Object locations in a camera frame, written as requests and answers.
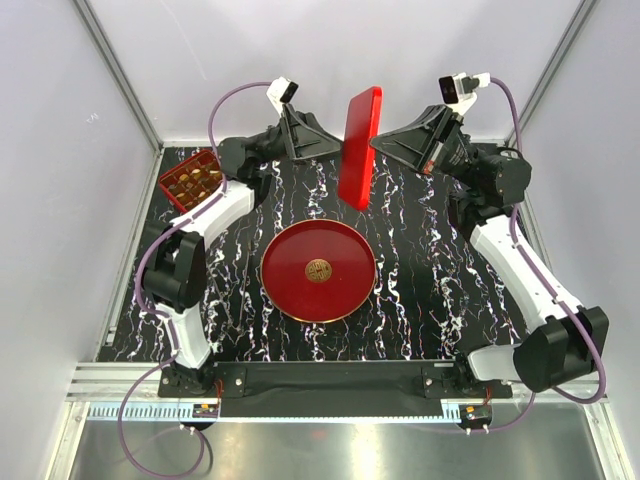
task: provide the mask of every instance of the black base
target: black base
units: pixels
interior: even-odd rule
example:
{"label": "black base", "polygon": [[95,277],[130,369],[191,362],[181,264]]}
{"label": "black base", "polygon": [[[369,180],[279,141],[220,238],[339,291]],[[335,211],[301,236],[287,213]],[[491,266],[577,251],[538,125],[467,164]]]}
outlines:
{"label": "black base", "polygon": [[[600,307],[580,308],[576,316],[602,355],[609,319]],[[532,392],[543,392],[596,371],[582,335],[569,317],[551,317],[513,353],[518,376]]]}
{"label": "black base", "polygon": [[[456,365],[451,360],[225,362],[207,365],[204,374],[224,384],[222,418],[439,416],[441,399],[483,400],[487,385],[493,398],[512,396],[500,382],[472,388],[458,381]],[[215,387],[204,394],[194,391],[180,383],[174,369],[165,370],[161,397],[217,395]]]}
{"label": "black base", "polygon": [[484,430],[484,426],[491,425],[493,421],[493,408],[491,405],[460,405],[460,423],[462,430]]}
{"label": "black base", "polygon": [[469,383],[463,378],[460,363],[453,361],[431,362],[422,368],[422,381],[425,397],[433,400],[442,399],[485,399],[487,388],[491,388],[492,398],[511,398],[511,387],[503,385],[500,380],[491,382]]}

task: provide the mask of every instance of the round red tray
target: round red tray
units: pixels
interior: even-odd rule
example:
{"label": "round red tray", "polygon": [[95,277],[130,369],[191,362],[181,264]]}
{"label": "round red tray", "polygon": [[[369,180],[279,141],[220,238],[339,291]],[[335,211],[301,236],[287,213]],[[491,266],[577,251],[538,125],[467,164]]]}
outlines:
{"label": "round red tray", "polygon": [[357,310],[371,293],[375,257],[353,228],[333,220],[306,220],[271,241],[261,277],[283,313],[303,322],[332,322]]}

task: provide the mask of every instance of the gold emblem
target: gold emblem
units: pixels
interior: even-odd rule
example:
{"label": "gold emblem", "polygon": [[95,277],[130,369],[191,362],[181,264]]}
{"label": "gold emblem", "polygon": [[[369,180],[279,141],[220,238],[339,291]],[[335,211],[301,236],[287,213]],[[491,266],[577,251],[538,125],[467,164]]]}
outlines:
{"label": "gold emblem", "polygon": [[316,258],[307,263],[304,273],[313,283],[323,283],[331,278],[331,264],[322,258]]}

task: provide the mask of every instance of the black mount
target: black mount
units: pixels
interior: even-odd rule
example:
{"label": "black mount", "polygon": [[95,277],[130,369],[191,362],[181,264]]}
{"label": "black mount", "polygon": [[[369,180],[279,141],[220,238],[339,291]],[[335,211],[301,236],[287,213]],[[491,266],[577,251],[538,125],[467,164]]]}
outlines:
{"label": "black mount", "polygon": [[[578,319],[602,355],[609,319],[600,307],[581,309]],[[596,370],[593,356],[570,318],[547,319],[513,353],[513,363],[522,382],[533,392],[542,392]]]}
{"label": "black mount", "polygon": [[[151,222],[145,229],[148,244],[171,228]],[[142,287],[162,302],[182,313],[193,307],[207,287],[204,238],[197,232],[177,231],[153,252],[143,272]]]}
{"label": "black mount", "polygon": [[373,138],[371,146],[415,172],[438,171],[465,185],[449,195],[449,220],[468,241],[477,225],[510,215],[524,200],[531,165],[513,148],[488,152],[471,144],[462,124],[446,105],[433,105],[406,127]]}
{"label": "black mount", "polygon": [[[478,403],[490,385],[493,398],[511,398],[499,381],[460,390],[455,360],[371,362],[218,362],[222,418],[440,416],[442,399]],[[158,395],[216,396],[212,383],[196,388],[164,369]]]}
{"label": "black mount", "polygon": [[162,370],[158,387],[159,397],[215,397],[215,365],[212,355],[199,369],[187,368],[173,362]]}
{"label": "black mount", "polygon": [[331,160],[340,155],[342,141],[326,132],[313,113],[283,105],[280,122],[253,137],[231,137],[218,146],[222,171],[244,182],[260,166],[288,158],[293,161]]}

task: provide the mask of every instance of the metal floor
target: metal floor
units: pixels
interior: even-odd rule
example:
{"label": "metal floor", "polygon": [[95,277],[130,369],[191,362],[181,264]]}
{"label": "metal floor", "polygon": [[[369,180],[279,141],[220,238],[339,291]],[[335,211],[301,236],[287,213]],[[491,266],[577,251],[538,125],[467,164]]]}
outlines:
{"label": "metal floor", "polygon": [[[495,405],[496,423],[512,418]],[[136,458],[161,474],[192,465],[199,446],[176,432],[149,443],[169,423],[127,423]],[[518,427],[467,437],[447,425],[220,423],[205,431],[214,453],[190,478],[231,480],[563,479],[605,478],[585,412],[571,404],[536,404]],[[448,434],[439,433],[445,430]],[[146,479],[125,459],[115,422],[90,421],[73,480]]]}

